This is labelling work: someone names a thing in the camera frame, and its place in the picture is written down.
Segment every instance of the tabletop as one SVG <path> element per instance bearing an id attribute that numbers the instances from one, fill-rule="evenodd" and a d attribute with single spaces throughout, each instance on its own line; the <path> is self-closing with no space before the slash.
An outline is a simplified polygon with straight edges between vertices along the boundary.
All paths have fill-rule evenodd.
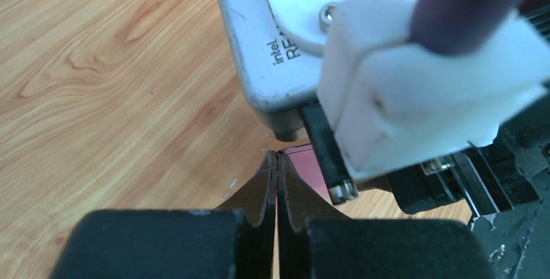
<path id="1" fill-rule="evenodd" d="M 294 145 L 247 105 L 216 0 L 0 0 L 0 40 L 2 278 L 47 277 L 90 211 L 213 208 Z M 383 191 L 341 210 L 408 217 Z"/>

